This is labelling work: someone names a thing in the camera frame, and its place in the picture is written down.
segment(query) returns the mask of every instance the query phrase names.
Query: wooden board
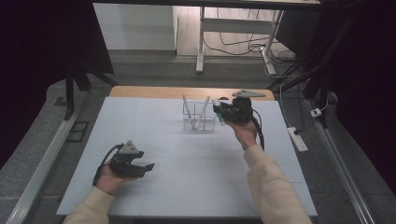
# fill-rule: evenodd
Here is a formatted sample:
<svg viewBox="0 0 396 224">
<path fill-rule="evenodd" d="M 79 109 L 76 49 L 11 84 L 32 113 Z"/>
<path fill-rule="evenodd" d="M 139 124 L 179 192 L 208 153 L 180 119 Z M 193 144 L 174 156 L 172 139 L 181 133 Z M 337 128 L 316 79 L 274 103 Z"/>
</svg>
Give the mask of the wooden board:
<svg viewBox="0 0 396 224">
<path fill-rule="evenodd" d="M 241 89 L 214 89 L 214 88 L 184 88 L 184 87 L 142 87 L 142 86 L 116 86 L 110 93 L 112 97 L 140 97 L 140 98 L 161 98 L 161 99 L 181 99 L 183 94 L 187 99 L 210 99 L 226 97 L 229 100 L 234 98 L 233 93 Z M 264 93 L 265 97 L 253 97 L 253 101 L 274 101 L 274 95 L 268 90 L 247 90 L 257 93 Z"/>
</svg>

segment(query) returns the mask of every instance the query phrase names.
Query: white table surface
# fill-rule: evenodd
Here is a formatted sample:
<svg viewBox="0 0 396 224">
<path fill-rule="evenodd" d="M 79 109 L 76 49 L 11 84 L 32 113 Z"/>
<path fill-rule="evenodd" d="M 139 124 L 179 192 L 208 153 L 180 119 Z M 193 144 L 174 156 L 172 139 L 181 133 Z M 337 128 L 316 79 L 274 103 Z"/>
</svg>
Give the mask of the white table surface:
<svg viewBox="0 0 396 224">
<path fill-rule="evenodd" d="M 254 101 L 252 106 L 262 116 L 265 152 L 277 160 L 308 215 L 316 216 L 278 102 Z M 120 188 L 110 215 L 258 217 L 248 189 L 248 166 L 233 130 L 217 120 L 213 132 L 184 130 L 182 108 L 182 99 L 107 97 L 57 215 L 67 215 L 89 193 L 107 152 L 132 140 L 145 152 L 133 164 L 155 166 Z"/>
</svg>

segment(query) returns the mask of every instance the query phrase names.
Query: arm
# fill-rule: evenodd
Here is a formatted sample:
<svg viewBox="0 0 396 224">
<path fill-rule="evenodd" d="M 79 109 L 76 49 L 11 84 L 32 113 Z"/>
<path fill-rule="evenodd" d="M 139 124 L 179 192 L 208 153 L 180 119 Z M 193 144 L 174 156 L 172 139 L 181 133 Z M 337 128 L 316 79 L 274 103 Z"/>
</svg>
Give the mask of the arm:
<svg viewBox="0 0 396 224">
<path fill-rule="evenodd" d="M 64 224 L 108 223 L 107 212 L 115 199 L 112 194 L 122 183 L 129 180 L 133 180 L 133 178 L 120 178 L 114 175 L 107 165 L 103 166 L 96 187 L 92 187 L 84 201 L 79 203 L 66 217 Z"/>
<path fill-rule="evenodd" d="M 230 125 L 242 145 L 249 167 L 247 182 L 251 196 L 265 224 L 311 223 L 293 186 L 283 175 L 276 161 L 256 144 L 257 131 L 252 122 L 246 126 Z"/>
</svg>

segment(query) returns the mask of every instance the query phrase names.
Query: hand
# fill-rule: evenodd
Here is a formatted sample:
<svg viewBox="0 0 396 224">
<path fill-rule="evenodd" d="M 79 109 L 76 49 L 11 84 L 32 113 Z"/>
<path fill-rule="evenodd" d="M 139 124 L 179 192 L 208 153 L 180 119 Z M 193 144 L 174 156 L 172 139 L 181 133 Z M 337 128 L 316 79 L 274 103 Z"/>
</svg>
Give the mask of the hand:
<svg viewBox="0 0 396 224">
<path fill-rule="evenodd" d="M 256 143 L 257 130 L 256 130 L 256 126 L 254 126 L 251 120 L 245 126 L 239 126 L 228 120 L 224 120 L 224 122 L 233 128 L 236 139 L 238 139 L 244 151 L 251 146 L 257 145 Z"/>
<path fill-rule="evenodd" d="M 96 187 L 110 195 L 115 193 L 124 182 L 135 180 L 132 177 L 120 177 L 114 174 L 108 166 L 109 161 L 102 167 L 101 174 L 96 183 Z"/>
</svg>

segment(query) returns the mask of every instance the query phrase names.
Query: power strip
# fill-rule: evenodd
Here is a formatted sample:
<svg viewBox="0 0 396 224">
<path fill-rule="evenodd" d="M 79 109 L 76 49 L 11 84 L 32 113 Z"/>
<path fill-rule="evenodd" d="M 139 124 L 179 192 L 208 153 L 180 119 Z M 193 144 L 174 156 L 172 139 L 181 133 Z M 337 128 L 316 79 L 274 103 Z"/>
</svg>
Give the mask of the power strip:
<svg viewBox="0 0 396 224">
<path fill-rule="evenodd" d="M 312 117 L 317 118 L 321 115 L 321 110 L 319 110 L 319 108 L 311 110 L 311 115 L 312 115 Z"/>
<path fill-rule="evenodd" d="M 293 144 L 297 147 L 297 150 L 300 152 L 307 151 L 308 148 L 306 147 L 303 139 L 299 134 L 295 134 L 294 131 L 296 131 L 296 128 L 291 127 L 288 128 L 291 140 L 293 141 Z"/>
</svg>

